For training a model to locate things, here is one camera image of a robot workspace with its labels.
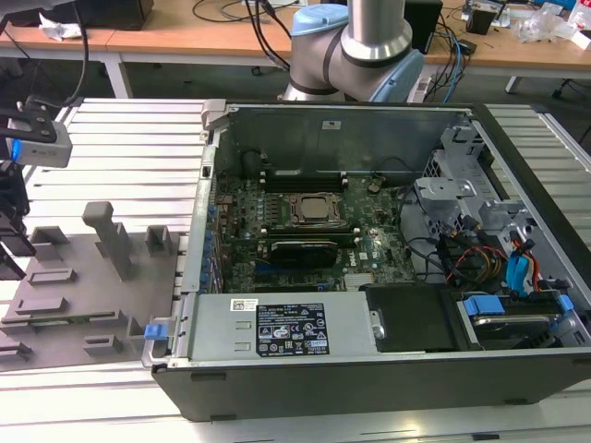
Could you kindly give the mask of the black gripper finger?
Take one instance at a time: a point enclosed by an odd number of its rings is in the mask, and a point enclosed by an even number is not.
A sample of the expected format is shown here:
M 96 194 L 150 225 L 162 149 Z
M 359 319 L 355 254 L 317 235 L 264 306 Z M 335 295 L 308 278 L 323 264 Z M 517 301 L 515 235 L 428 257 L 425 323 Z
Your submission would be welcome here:
M 14 259 L 0 247 L 0 281 L 21 281 L 26 276 L 25 271 Z
M 34 257 L 36 255 L 36 249 L 27 235 L 19 230 L 2 228 L 1 243 L 16 257 Z

